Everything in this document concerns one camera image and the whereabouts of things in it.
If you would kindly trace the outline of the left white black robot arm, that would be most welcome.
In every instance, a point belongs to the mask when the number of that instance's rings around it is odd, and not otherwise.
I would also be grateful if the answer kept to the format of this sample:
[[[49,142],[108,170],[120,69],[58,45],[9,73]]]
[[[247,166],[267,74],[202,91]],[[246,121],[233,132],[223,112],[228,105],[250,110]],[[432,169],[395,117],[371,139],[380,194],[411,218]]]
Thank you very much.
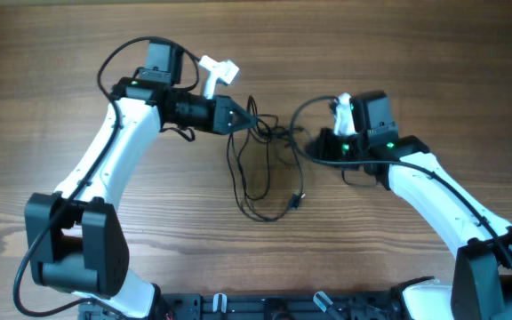
[[[192,86],[180,83],[183,61],[205,70]],[[255,117],[216,92],[238,73],[231,60],[190,56],[183,46],[151,36],[145,64],[105,91],[106,118],[76,168],[50,194],[35,193],[24,210],[28,250],[18,275],[75,296],[119,319],[172,319],[156,284],[129,267],[129,247],[117,208],[132,173],[157,135],[174,131],[228,135],[253,128]]]

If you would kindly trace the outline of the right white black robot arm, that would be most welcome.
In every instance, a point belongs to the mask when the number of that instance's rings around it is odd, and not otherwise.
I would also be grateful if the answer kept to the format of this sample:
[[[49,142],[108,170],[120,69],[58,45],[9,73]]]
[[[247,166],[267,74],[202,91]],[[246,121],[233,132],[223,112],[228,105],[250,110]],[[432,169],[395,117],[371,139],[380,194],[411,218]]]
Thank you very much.
[[[364,172],[408,203],[455,259],[453,280],[423,277],[390,292],[395,319],[512,319],[512,223],[488,210],[440,165],[419,138],[400,136],[383,91],[326,101],[333,126],[305,155]]]

